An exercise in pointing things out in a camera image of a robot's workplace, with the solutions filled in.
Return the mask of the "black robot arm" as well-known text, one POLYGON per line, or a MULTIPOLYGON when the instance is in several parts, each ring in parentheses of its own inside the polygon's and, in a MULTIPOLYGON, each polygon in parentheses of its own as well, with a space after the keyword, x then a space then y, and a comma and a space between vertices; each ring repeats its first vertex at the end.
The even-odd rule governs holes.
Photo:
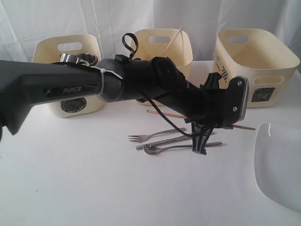
POLYGON ((171 59, 132 60, 123 55, 89 67, 75 63, 0 63, 0 125, 16 134, 35 105, 96 96, 104 102, 155 101, 191 124, 193 150, 205 154, 213 129, 229 124, 226 91, 208 82, 196 87, 171 59))

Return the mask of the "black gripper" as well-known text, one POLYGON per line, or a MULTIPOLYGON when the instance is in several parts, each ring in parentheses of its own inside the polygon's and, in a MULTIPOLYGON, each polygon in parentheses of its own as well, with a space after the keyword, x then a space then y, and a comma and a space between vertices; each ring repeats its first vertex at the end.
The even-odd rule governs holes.
POLYGON ((225 123, 222 115, 224 90, 219 86, 221 78, 219 73, 210 73, 205 84, 198 87, 185 81, 190 94, 190 112, 185 114, 185 121, 191 124, 192 150, 200 154, 206 154, 205 146, 213 129, 220 129, 225 123))

